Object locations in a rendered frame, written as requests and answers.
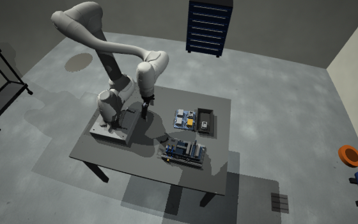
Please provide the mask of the yellow rectangular block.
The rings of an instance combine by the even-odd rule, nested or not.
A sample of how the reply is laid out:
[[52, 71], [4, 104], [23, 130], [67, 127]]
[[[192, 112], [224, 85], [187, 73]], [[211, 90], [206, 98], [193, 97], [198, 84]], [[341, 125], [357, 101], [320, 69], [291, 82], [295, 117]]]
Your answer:
[[192, 127], [192, 121], [193, 121], [193, 119], [188, 119], [187, 127]]

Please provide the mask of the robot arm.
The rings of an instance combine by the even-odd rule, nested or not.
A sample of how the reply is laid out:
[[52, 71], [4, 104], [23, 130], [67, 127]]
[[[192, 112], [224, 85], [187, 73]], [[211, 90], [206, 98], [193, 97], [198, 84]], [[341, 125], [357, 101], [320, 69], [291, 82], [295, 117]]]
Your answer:
[[126, 113], [126, 110], [121, 109], [136, 87], [135, 81], [130, 76], [121, 73], [113, 53], [135, 55], [144, 61], [138, 64], [136, 70], [139, 93], [143, 97], [154, 94], [154, 84], [166, 69], [169, 56], [164, 51], [147, 51], [133, 45], [107, 42], [102, 32], [102, 16], [103, 11], [99, 4], [85, 2], [67, 11], [53, 13], [51, 20], [58, 31], [94, 49], [100, 58], [110, 78], [110, 90], [98, 94], [97, 107], [104, 118], [100, 126], [107, 126], [107, 131], [110, 131], [111, 127], [121, 128]]

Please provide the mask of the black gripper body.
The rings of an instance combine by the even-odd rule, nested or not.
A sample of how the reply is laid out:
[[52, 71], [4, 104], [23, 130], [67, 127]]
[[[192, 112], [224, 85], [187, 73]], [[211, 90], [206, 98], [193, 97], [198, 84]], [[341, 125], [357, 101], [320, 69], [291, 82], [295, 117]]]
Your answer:
[[150, 96], [150, 97], [143, 97], [143, 96], [141, 96], [141, 98], [144, 100], [144, 102], [146, 102], [146, 104], [148, 104], [148, 101], [153, 98], [153, 95]]

